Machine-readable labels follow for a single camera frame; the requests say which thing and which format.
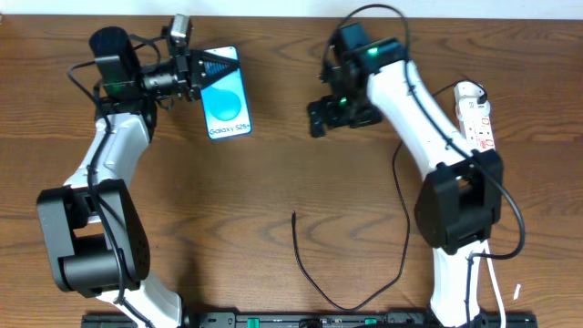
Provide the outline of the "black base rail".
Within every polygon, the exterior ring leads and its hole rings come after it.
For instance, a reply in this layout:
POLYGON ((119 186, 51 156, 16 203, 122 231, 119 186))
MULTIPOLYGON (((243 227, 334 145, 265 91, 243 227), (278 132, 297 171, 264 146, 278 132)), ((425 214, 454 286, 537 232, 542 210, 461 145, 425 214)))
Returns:
MULTIPOLYGON (((501 327, 499 314, 480 313, 471 327, 501 327)), ((82 328, 138 327, 126 315, 91 314, 81 319, 82 328)), ((201 313, 181 326, 195 328, 343 328, 343 327, 445 327, 426 312, 392 311, 386 314, 236 314, 201 313)), ((537 328, 538 320, 530 313, 506 315, 510 328, 537 328)))

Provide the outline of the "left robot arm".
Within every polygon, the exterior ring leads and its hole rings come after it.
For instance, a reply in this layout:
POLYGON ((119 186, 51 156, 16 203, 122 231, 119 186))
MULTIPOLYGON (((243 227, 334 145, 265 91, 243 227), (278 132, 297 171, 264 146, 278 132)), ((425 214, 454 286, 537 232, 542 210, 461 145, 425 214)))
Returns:
POLYGON ((150 145, 160 108, 189 101, 240 67, 232 46, 189 47, 190 29, 172 23, 160 39, 169 58, 142 65, 137 52, 155 39, 118 26, 89 39, 100 77, 87 91, 96 134, 76 172, 36 201, 51 273, 63 292, 116 306, 138 327, 196 327, 198 317, 150 267, 148 238, 128 187, 150 145))

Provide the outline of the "small white paper scrap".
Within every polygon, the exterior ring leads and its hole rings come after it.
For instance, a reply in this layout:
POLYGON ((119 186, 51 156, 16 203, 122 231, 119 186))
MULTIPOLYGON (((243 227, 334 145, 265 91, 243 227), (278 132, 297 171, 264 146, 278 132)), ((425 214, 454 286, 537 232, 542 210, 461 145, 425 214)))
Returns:
POLYGON ((521 284, 518 283, 516 285, 516 288, 515 288, 514 293, 513 293, 513 300, 517 300, 518 299, 519 294, 520 294, 520 290, 521 290, 521 284))

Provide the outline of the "white power strip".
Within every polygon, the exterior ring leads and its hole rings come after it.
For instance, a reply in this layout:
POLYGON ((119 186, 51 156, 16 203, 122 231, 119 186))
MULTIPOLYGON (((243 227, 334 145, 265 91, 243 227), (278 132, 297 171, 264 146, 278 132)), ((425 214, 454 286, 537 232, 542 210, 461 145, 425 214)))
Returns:
POLYGON ((490 103, 478 104, 475 99, 462 99, 456 105, 456 116, 463 136, 480 152, 495 149, 490 121, 490 103))

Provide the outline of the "blue Galaxy smartphone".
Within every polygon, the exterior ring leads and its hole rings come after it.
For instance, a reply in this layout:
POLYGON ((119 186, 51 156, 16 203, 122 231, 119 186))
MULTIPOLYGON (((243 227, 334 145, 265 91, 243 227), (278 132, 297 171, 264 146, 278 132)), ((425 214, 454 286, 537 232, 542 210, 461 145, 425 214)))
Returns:
POLYGON ((209 138, 219 140, 250 134, 251 113, 236 47, 217 47, 205 52, 232 59, 236 65, 233 71, 200 91, 209 138))

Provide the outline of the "white USB charger plug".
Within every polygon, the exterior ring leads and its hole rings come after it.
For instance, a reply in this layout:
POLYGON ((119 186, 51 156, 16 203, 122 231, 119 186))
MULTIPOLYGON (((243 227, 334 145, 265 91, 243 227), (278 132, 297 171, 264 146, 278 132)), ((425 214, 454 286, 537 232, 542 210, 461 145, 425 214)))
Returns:
POLYGON ((454 88, 456 104, 461 109, 474 109, 486 113, 488 100, 486 90, 475 81, 463 80, 454 88))

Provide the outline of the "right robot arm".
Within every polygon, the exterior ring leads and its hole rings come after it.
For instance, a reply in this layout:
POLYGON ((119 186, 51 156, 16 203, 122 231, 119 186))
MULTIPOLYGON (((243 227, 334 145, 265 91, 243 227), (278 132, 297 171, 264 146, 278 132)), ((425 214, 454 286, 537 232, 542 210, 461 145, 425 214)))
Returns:
POLYGON ((477 270, 501 216, 503 162, 481 150, 450 121, 420 78, 408 42, 372 41, 361 24, 339 26, 322 61, 331 95, 310 103, 310 134, 360 128, 387 119, 422 178, 414 206, 417 229, 434 255, 429 307, 444 327, 472 327, 480 316, 477 270))

